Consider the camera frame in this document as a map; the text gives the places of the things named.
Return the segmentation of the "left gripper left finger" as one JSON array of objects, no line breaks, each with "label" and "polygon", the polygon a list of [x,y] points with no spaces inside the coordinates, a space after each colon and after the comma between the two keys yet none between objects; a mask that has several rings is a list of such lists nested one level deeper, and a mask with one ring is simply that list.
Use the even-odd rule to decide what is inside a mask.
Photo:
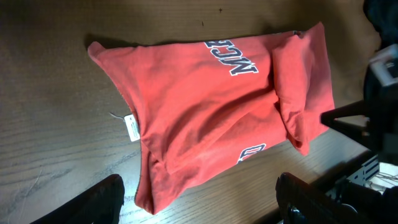
[{"label": "left gripper left finger", "polygon": [[118,224],[124,194],[122,177],[111,174],[33,224]]}]

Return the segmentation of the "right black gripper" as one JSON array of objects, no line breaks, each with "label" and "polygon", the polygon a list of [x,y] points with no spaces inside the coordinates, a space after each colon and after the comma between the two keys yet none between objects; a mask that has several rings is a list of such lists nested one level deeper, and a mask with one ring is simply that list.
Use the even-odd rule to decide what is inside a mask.
[{"label": "right black gripper", "polygon": [[[373,71],[368,68],[364,79],[364,100],[342,106],[320,115],[320,121],[335,131],[372,149],[371,137],[376,139],[376,152],[382,162],[397,164],[397,84],[382,86]],[[339,118],[367,115],[371,107],[370,125],[360,126]]]}]

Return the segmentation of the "red t-shirt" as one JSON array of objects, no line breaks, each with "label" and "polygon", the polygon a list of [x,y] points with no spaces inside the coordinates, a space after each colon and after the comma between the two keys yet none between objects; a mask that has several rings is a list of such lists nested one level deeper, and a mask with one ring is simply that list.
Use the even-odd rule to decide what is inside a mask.
[{"label": "red t-shirt", "polygon": [[322,23],[186,44],[118,47],[90,58],[137,123],[141,174],[135,203],[159,213],[186,189],[281,142],[307,155],[334,105]]}]

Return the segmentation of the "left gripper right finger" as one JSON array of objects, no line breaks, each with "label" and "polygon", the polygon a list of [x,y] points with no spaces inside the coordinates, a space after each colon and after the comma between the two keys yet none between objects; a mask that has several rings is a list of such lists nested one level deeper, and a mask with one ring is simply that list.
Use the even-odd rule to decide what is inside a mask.
[{"label": "left gripper right finger", "polygon": [[369,223],[366,217],[332,201],[324,193],[291,173],[277,179],[276,198],[284,223],[293,223],[291,209],[296,208],[308,223],[349,224]]}]

